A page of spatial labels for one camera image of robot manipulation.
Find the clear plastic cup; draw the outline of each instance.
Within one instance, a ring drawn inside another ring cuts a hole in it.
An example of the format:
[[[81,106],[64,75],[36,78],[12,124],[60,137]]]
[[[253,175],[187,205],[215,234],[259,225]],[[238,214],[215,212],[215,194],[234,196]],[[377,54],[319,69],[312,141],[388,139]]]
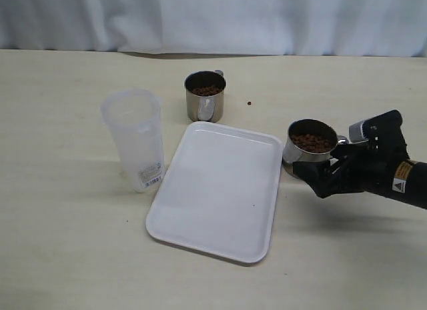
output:
[[[102,103],[101,114],[132,188],[144,192],[160,182],[165,162],[158,98],[142,89],[114,93]]]

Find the white plastic tray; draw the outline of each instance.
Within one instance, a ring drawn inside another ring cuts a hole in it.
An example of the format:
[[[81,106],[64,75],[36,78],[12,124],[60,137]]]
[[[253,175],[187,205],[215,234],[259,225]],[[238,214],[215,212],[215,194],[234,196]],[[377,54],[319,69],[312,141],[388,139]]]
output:
[[[185,131],[148,213],[155,239],[241,263],[270,246],[283,143],[195,122]]]

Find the metal measuring cup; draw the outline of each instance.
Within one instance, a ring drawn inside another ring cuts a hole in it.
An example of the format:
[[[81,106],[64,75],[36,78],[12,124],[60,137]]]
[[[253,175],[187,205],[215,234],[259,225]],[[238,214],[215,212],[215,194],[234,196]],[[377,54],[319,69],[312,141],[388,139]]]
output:
[[[315,135],[322,137],[329,141],[331,145],[327,152],[314,153],[306,151],[298,147],[291,139],[292,135]],[[283,151],[283,164],[286,172],[294,175],[292,163],[296,161],[305,162],[321,162],[331,159],[331,151],[333,151],[338,144],[348,143],[345,136],[337,135],[335,130],[329,125],[315,120],[315,119],[302,119],[293,122],[288,129],[288,140],[286,141]]]
[[[201,96],[192,91],[195,88],[214,85],[221,91],[216,95]],[[199,71],[189,75],[184,81],[187,99],[187,114],[192,121],[217,122],[224,113],[224,89],[226,80],[221,70]]]

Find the barcode label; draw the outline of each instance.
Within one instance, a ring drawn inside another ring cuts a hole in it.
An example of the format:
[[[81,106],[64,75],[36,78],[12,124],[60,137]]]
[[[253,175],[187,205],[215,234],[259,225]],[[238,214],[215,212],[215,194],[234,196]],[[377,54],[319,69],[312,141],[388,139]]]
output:
[[[155,179],[153,179],[151,181],[146,182],[145,186],[149,187],[150,185],[153,185],[154,183],[159,182],[160,180],[161,180],[161,176],[159,176],[159,177],[157,177],[157,178],[155,178]]]

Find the yellow warning sticker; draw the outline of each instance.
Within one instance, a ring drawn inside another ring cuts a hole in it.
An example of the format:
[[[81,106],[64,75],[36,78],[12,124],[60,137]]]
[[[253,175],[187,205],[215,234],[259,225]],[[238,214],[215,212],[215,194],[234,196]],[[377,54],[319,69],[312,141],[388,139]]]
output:
[[[394,174],[394,178],[406,181],[412,168],[413,164],[402,161]]]

